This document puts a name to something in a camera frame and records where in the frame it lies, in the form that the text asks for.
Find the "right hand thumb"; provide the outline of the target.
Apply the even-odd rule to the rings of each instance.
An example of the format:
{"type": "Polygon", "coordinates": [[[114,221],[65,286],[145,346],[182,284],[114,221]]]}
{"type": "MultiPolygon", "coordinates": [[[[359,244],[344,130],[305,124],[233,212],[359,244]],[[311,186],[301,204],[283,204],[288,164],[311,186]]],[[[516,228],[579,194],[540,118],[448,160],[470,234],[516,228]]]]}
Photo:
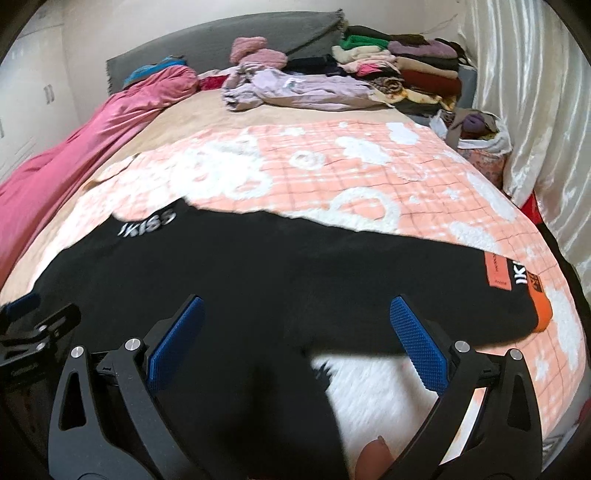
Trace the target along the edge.
{"type": "Polygon", "coordinates": [[[367,443],[356,462],[356,480],[379,480],[394,463],[394,456],[383,436],[367,443]]]}

